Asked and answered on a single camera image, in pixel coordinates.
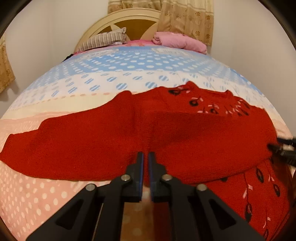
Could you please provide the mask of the red knitted sweater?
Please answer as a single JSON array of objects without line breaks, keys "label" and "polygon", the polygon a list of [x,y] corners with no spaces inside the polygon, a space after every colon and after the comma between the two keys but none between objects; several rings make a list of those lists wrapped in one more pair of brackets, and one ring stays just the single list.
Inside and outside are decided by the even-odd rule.
[{"label": "red knitted sweater", "polygon": [[267,112],[230,91],[193,82],[132,94],[44,120],[8,136],[1,160],[31,177],[105,181],[123,173],[138,152],[154,152],[185,184],[205,183],[265,240],[287,222],[292,175],[271,157],[276,130]]}]

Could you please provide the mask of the polka dot bed sheet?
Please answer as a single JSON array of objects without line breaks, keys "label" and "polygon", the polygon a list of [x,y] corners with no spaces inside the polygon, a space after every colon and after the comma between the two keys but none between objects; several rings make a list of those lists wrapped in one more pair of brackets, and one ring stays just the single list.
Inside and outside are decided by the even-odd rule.
[{"label": "polka dot bed sheet", "polygon": [[[223,63],[193,51],[129,46],[75,55],[39,77],[1,118],[1,144],[11,134],[37,129],[47,118],[96,108],[122,91],[139,93],[188,81],[203,89],[231,91],[265,109],[279,136],[292,136],[271,102]],[[1,163],[1,219],[15,240],[25,240],[85,185],[28,177]]]}]

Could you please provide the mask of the beige curtain behind headboard right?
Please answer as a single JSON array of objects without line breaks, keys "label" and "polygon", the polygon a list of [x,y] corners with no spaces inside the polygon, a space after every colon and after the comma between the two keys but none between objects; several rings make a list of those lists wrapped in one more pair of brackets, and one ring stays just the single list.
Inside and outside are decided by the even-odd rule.
[{"label": "beige curtain behind headboard right", "polygon": [[159,32],[184,34],[211,46],[213,29],[213,0],[161,1]]}]

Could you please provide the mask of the beige curtain behind headboard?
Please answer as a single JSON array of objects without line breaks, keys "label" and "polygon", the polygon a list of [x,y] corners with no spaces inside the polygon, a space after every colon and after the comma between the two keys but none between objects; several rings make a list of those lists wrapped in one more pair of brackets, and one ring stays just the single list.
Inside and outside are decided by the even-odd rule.
[{"label": "beige curtain behind headboard", "polygon": [[160,0],[109,0],[107,13],[113,13],[122,9],[146,8],[161,10],[162,3]]},{"label": "beige curtain behind headboard", "polygon": [[161,1],[159,32],[184,34],[211,46],[213,29],[213,0]]}]

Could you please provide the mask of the pink pillow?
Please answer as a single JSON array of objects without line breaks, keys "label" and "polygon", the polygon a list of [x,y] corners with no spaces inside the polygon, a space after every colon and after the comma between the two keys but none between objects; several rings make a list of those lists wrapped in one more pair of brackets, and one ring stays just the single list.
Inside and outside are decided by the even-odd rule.
[{"label": "pink pillow", "polygon": [[207,46],[199,40],[193,39],[187,35],[172,32],[156,32],[152,38],[156,45],[165,47],[185,49],[207,54]]}]

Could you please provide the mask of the beige side window curtain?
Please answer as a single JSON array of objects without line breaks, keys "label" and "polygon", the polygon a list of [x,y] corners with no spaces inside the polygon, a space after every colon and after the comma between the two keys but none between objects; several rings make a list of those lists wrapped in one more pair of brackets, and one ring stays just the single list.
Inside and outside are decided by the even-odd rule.
[{"label": "beige side window curtain", "polygon": [[15,75],[8,59],[5,37],[3,35],[1,37],[0,47],[0,93],[2,93],[14,80]]}]

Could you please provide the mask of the striped pillow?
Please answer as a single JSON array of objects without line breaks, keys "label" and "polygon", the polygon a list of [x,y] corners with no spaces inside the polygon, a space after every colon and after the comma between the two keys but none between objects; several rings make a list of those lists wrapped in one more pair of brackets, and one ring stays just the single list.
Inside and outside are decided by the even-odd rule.
[{"label": "striped pillow", "polygon": [[114,31],[100,33],[87,41],[83,42],[75,52],[84,52],[87,50],[107,47],[111,45],[121,45],[126,43],[126,27]]}]

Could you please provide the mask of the cream wooden headboard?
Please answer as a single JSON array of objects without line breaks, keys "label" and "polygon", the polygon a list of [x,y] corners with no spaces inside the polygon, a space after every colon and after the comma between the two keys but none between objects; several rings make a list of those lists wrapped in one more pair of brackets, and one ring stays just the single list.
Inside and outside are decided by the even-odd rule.
[{"label": "cream wooden headboard", "polygon": [[95,22],[82,35],[74,51],[92,36],[99,33],[126,28],[126,40],[150,41],[158,30],[161,12],[156,9],[130,8],[110,13]]}]

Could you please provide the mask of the beige curtain behind headboard left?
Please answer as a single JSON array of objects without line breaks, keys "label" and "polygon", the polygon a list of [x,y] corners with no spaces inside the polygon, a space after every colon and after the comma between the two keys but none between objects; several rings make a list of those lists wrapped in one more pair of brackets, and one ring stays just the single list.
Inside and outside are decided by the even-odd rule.
[{"label": "beige curtain behind headboard left", "polygon": [[160,0],[109,0],[107,13],[113,13],[122,9],[146,8],[161,10],[162,3]]}]

